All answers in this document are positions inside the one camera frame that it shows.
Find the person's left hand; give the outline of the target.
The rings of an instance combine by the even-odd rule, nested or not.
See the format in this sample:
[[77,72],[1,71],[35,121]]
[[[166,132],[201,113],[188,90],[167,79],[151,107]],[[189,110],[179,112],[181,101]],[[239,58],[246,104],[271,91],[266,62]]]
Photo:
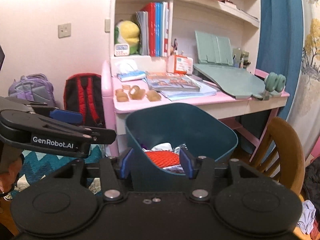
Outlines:
[[12,185],[15,183],[20,170],[24,163],[24,156],[21,154],[19,158],[12,162],[8,167],[8,172],[1,173],[0,176],[0,189],[2,193],[8,193]]

